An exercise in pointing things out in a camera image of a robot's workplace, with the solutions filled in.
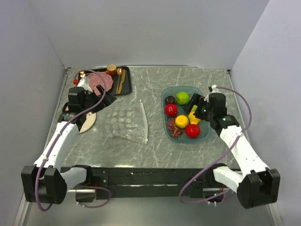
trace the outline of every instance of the clear plastic container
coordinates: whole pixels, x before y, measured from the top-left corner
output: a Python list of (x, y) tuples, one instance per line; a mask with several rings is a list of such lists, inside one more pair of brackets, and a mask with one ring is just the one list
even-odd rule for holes
[[(167, 127), (167, 122), (171, 119), (174, 118), (170, 118), (167, 117), (167, 115), (165, 114), (165, 98), (167, 96), (173, 96), (175, 97), (175, 95), (179, 92), (186, 92), (189, 94), (189, 98), (192, 97), (192, 95), (194, 93), (203, 95), (202, 92), (195, 87), (192, 86), (174, 86), (174, 87), (169, 87), (166, 88), (162, 94), (161, 94), (161, 105), (162, 105), (162, 116), (163, 116), (163, 126), (164, 126), (164, 131), (166, 136), (168, 136), (171, 140), (175, 141), (175, 142), (179, 142), (179, 143), (193, 143), (193, 142), (202, 142), (204, 140), (206, 140), (210, 134), (211, 134), (211, 126), (210, 123), (204, 120), (201, 120), (198, 124), (198, 126), (201, 128), (201, 134), (196, 138), (196, 139), (191, 139), (188, 136), (186, 136), (185, 134), (185, 129), (182, 129), (182, 135), (180, 136), (180, 139), (175, 139), (171, 137), (171, 131), (169, 130), (169, 128)], [(186, 115), (188, 117), (187, 114), (185, 114), (183, 108), (185, 105), (179, 105), (176, 104), (178, 107), (178, 115)]]

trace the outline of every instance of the marble surface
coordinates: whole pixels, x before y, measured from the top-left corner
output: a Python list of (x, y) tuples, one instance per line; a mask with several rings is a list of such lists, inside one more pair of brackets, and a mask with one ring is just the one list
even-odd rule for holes
[[(68, 90), (73, 87), (74, 74), (83, 68), (69, 68), (68, 76), (52, 125), (52, 133), (63, 105), (68, 101)], [(134, 143), (122, 137), (105, 138), (102, 122), (82, 134), (78, 134), (63, 166), (75, 164), (92, 167), (137, 167), (137, 168), (203, 168), (220, 157), (227, 146), (212, 131), (203, 143), (179, 144), (170, 140), (164, 132), (161, 112), (161, 92), (171, 86), (194, 86), (204, 95), (208, 86), (219, 85), (231, 88), (226, 70), (208, 70), (193, 67), (130, 67), (133, 91), (118, 97), (114, 104), (128, 106), (132, 103), (144, 104), (148, 121), (148, 143)], [(224, 92), (228, 102), (228, 112), (242, 122), (234, 95)], [(233, 155), (222, 160), (229, 167), (239, 169)]]

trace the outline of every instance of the purple grapes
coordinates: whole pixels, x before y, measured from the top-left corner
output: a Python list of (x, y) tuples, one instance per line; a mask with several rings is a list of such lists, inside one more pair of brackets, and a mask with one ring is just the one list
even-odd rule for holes
[(175, 125), (175, 119), (169, 120), (167, 122), (167, 126), (168, 126), (169, 130), (171, 131), (172, 138), (177, 139), (180, 137), (180, 135), (182, 134), (182, 130)]

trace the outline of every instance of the red tomato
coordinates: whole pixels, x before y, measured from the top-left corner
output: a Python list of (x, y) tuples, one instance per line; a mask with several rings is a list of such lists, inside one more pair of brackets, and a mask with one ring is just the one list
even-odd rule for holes
[(196, 124), (190, 124), (186, 127), (185, 133), (188, 137), (195, 139), (200, 135), (201, 129)]
[(175, 117), (175, 116), (177, 116), (177, 114), (178, 114), (178, 107), (177, 107), (177, 105), (174, 105), (174, 104), (168, 104), (168, 105), (166, 105), (166, 107), (165, 107), (165, 114), (168, 117)]

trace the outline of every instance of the beige plate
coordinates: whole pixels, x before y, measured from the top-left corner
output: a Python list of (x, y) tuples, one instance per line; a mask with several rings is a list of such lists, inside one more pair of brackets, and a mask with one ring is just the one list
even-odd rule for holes
[(83, 133), (83, 132), (86, 132), (87, 130), (89, 130), (95, 123), (96, 121), (96, 113), (87, 113), (86, 114), (86, 121), (85, 123), (83, 124), (83, 126), (81, 127), (79, 133)]

